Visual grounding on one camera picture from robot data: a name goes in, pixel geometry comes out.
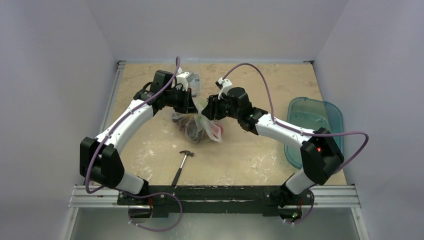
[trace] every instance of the clear plastic bag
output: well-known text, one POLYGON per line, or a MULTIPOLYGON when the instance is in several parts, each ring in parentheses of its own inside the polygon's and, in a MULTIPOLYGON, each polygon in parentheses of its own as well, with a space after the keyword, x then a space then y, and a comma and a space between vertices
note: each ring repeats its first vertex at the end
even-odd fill
POLYGON ((178 129, 184 136, 195 144, 203 144, 209 140, 221 143, 223 141, 223 126, 217 121, 211 121, 201 114, 203 107, 194 103, 199 113, 182 114, 174 112, 172 121, 177 124, 178 129))

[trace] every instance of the floor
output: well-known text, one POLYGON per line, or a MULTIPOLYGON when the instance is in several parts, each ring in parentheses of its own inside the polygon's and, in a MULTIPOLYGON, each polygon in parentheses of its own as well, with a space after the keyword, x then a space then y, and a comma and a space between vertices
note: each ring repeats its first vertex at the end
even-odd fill
MULTIPOLYGON (((205 101, 217 94, 215 81, 235 64, 182 64, 184 71, 199 73, 201 94, 195 101, 205 101)), ((296 97, 321 100, 315 73, 310 64, 258 64, 266 78, 275 116, 286 120, 289 103, 296 97)), ((134 94, 153 80, 155 71, 174 71, 167 63, 126 64, 113 106, 112 121, 128 107, 134 94)), ((254 107, 270 110, 264 84, 255 70, 241 66, 228 78, 234 86, 248 93, 254 107)), ((186 139, 172 121, 173 109, 166 107, 145 123, 121 153, 127 171, 149 181, 150 185, 170 185, 189 150, 178 185, 281 185, 297 171, 286 160, 280 142, 245 132, 235 119, 220 120, 222 143, 209 141, 194 144, 186 139)), ((333 175, 327 185, 345 185, 343 171, 333 175)))

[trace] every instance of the metal frame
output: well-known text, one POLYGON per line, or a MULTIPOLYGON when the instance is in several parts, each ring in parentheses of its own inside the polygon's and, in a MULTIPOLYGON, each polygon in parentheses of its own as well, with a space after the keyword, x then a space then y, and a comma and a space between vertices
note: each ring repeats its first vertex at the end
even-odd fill
MULTIPOLYGON (((127 61, 118 61, 113 87, 107 103, 107 109, 100 125, 99 132, 103 132, 111 121, 119 85, 124 73, 127 61)), ((358 199, 355 186, 315 186, 312 189, 315 196, 314 208, 350 208, 355 223, 356 230, 360 240, 369 240, 364 218, 361 212, 361 205, 358 199)), ((76 185, 73 188, 72 196, 68 205, 68 212, 65 225, 61 233, 60 239, 70 240, 74 230, 75 221, 78 216, 79 209, 84 208, 131 208, 131 209, 149 209, 148 205, 118 205, 119 192, 114 189, 103 188, 99 191, 88 194, 85 186, 76 185)), ((296 205, 286 205, 284 208, 297 208, 296 205)))

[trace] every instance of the translucent blue container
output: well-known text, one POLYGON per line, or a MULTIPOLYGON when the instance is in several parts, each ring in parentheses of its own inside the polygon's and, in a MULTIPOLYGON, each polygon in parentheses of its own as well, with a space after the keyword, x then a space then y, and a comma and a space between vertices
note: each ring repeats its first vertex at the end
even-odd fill
MULTIPOLYGON (((339 108, 330 102, 307 97, 296 97, 290 102, 287 122, 306 129, 325 128, 331 133, 343 132, 343 116, 339 108)), ((334 140, 344 154, 344 137, 337 136, 334 140)), ((302 157, 298 149, 286 145, 284 154, 293 167, 302 168, 302 157)))

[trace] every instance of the white enclosure wall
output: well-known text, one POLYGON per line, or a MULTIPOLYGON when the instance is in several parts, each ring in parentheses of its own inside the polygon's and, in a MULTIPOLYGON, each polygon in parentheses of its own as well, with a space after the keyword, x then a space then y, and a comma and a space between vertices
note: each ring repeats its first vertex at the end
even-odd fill
POLYGON ((119 60, 314 60, 348 0, 87 0, 119 60))
POLYGON ((0 239, 58 239, 115 60, 84 0, 0 3, 0 239))
MULTIPOLYGON (((369 145, 345 170, 373 240, 423 239, 424 1, 351 0, 314 63, 323 98, 369 145)), ((349 137, 346 155, 361 144, 349 137)))

